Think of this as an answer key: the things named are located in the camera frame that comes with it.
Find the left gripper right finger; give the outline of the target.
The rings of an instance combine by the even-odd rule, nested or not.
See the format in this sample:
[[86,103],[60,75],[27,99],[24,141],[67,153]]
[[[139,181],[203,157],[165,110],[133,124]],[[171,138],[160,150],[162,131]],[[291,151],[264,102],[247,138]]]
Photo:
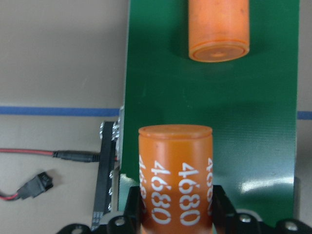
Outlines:
[[221,185],[213,186],[212,220],[217,234],[233,234],[236,209]]

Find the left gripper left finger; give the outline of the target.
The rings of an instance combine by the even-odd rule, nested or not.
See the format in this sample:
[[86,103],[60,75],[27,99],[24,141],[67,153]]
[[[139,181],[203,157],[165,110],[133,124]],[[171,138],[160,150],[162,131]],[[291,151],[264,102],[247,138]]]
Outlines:
[[125,233],[140,234],[142,226],[142,202],[139,186],[133,186],[129,189],[124,217],[125,217]]

